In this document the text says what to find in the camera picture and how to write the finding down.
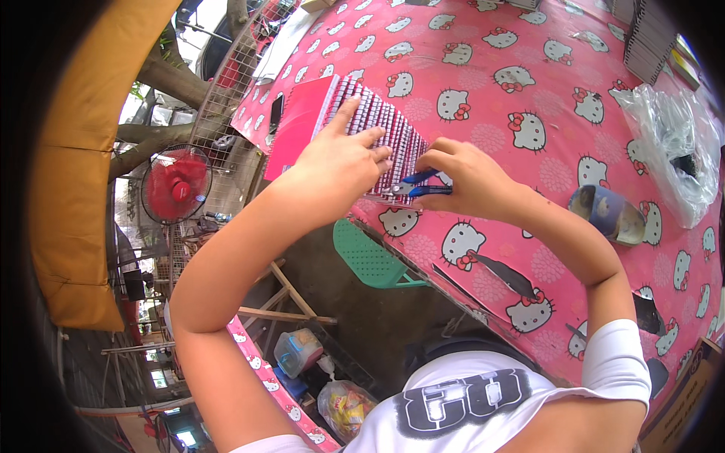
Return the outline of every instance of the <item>green plastic chair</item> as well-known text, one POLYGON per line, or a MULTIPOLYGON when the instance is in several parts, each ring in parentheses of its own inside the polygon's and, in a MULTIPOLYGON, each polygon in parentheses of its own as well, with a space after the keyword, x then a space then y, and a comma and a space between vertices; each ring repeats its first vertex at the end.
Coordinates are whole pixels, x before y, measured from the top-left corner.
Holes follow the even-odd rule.
POLYGON ((428 285, 423 280, 410 278, 406 265, 347 219, 335 222, 332 241, 337 253, 365 285, 379 289, 428 285))

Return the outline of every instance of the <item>white t-shirt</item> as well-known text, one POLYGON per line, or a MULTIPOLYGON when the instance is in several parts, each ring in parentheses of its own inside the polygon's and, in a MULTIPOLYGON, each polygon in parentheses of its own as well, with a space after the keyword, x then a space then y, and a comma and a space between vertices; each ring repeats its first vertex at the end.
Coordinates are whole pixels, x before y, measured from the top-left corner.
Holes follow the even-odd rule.
MULTIPOLYGON (((557 388, 518 360, 496 352, 448 354, 415 371, 403 391, 370 411, 345 453, 495 452, 548 401, 568 395, 634 399, 649 410, 652 383, 637 324, 615 320, 587 342, 582 387, 557 388)), ((311 453, 286 434, 231 453, 311 453)))

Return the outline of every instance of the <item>white sleeve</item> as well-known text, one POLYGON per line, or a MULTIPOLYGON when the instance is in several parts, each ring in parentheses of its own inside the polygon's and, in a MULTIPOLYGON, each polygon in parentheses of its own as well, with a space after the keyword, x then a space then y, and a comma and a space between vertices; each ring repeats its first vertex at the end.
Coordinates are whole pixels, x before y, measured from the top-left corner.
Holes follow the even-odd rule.
POLYGON ((315 453, 301 437, 295 434, 281 434, 242 445, 229 453, 315 453))
POLYGON ((614 320, 594 332, 587 342, 581 384, 606 399, 641 401, 649 412, 652 381, 634 321, 614 320))

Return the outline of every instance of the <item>person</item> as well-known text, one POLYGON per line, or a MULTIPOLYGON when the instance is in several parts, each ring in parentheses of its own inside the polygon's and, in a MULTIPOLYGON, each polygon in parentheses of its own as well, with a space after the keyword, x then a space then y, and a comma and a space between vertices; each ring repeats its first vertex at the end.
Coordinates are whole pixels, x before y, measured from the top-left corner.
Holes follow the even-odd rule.
MULTIPOLYGON (((391 167, 390 149, 369 149, 384 130, 345 135, 359 103, 348 100, 297 163, 199 250, 175 287, 170 314, 178 357, 220 452, 313 451, 225 327, 265 266, 304 234, 344 217, 391 167)), ((516 183, 472 144, 438 138, 415 166, 429 168, 453 179, 453 193, 421 197, 415 207, 527 230, 584 285, 582 387, 557 388, 498 352, 446 354, 373 409, 345 453, 628 452, 649 409, 651 382, 631 289, 610 243, 587 221, 516 183)))

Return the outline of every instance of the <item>hand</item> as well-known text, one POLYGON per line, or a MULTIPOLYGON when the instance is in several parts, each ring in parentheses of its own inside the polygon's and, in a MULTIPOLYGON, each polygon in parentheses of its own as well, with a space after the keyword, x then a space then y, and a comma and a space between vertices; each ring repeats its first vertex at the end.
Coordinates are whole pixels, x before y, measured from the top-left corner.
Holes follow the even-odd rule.
POLYGON ((292 168, 270 186, 310 207, 317 226, 332 223, 348 213, 353 203, 369 191, 392 166, 386 160, 388 146, 368 149, 385 135, 374 127, 353 136, 345 127, 360 105, 360 97, 348 99, 335 118, 304 148, 292 168))
POLYGON ((526 189, 511 179, 488 154, 470 143, 438 138, 415 163, 415 171, 435 168, 453 179, 451 195, 425 195, 416 209, 456 212, 503 222, 522 205, 526 189))

